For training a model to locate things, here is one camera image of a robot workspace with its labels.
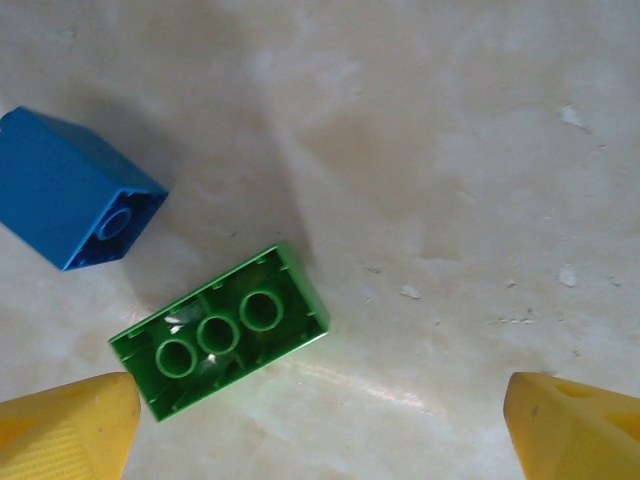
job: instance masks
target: white marble surface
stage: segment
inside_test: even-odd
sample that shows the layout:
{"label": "white marble surface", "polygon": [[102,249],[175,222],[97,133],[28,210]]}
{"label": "white marble surface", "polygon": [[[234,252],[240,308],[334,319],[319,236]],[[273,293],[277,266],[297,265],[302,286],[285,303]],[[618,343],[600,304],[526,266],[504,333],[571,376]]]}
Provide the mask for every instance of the white marble surface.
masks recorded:
{"label": "white marble surface", "polygon": [[333,314],[145,408],[125,479],[519,479],[512,372],[640,395],[636,0],[3,0],[0,79],[171,189],[109,265],[0,229],[1,398],[121,369],[108,338],[279,239]]}

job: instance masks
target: green duplo brick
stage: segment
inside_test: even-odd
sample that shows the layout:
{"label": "green duplo brick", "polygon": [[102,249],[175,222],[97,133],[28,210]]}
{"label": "green duplo brick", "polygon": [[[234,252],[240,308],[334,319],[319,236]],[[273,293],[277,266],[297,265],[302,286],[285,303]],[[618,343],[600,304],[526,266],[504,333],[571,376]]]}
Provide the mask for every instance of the green duplo brick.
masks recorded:
{"label": "green duplo brick", "polygon": [[326,334],[329,315],[286,243],[109,342],[158,421]]}

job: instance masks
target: toy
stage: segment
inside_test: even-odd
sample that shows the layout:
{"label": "toy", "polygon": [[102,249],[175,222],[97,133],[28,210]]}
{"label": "toy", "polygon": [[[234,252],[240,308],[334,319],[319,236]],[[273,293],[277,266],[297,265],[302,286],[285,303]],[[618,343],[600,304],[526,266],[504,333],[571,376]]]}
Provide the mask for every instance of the toy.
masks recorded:
{"label": "toy", "polygon": [[528,480],[640,478],[639,398],[515,373],[504,415]]}
{"label": "toy", "polygon": [[122,258],[167,195],[84,127],[24,107],[0,120],[0,221],[60,270]]}
{"label": "toy", "polygon": [[113,337],[158,421],[327,333],[329,315],[275,245]]}
{"label": "toy", "polygon": [[0,403],[0,478],[120,478],[140,399],[110,373]]}

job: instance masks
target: blue duplo brick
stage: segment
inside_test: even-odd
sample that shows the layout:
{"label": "blue duplo brick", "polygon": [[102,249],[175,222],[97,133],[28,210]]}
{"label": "blue duplo brick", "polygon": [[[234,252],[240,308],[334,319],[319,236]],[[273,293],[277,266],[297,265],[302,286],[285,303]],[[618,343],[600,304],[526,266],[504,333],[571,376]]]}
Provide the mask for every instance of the blue duplo brick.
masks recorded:
{"label": "blue duplo brick", "polygon": [[24,107],[0,119],[0,222],[60,270],[124,257],[167,195],[84,127]]}

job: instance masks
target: marble floor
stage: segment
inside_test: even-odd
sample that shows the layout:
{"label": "marble floor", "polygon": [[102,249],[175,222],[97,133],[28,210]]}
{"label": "marble floor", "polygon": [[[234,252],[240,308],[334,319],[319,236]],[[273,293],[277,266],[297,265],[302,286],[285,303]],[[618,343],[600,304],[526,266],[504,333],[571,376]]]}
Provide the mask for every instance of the marble floor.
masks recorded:
{"label": "marble floor", "polygon": [[522,479],[514,371],[640,396],[636,0],[0,2],[0,113],[171,190],[122,261],[0,228],[0,398],[276,241],[328,336],[158,424],[125,479]]}

